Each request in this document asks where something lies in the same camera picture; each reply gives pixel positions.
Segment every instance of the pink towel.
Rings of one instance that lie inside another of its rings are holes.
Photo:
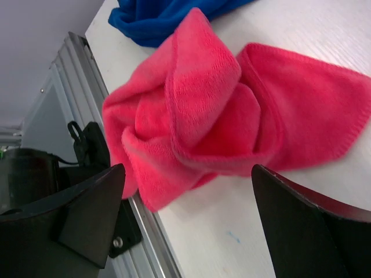
[[[248,44],[235,58],[193,9],[103,106],[123,197],[157,211],[218,174],[250,176],[343,156],[371,111],[371,79],[297,53]]]

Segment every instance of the blue cloth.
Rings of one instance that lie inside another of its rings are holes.
[[[138,45],[159,46],[193,7],[209,20],[252,0],[118,0],[108,22]]]

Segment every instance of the blue ink mark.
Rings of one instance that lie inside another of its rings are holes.
[[[241,243],[241,241],[239,240],[239,238],[236,237],[235,235],[233,235],[231,231],[228,231],[227,232],[227,235],[231,236],[237,243]]]

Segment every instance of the gray wall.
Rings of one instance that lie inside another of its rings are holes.
[[[67,32],[84,35],[103,1],[0,1],[0,126],[20,125]]]

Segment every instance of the white tabletop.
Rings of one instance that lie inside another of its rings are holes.
[[[107,23],[106,0],[86,32],[109,92],[124,84],[154,49]],[[371,1],[257,0],[212,22],[237,54],[260,42],[371,76]],[[283,173],[334,199],[371,210],[371,125],[349,154],[326,166]],[[184,277],[275,277],[251,179],[219,177],[159,212]]]

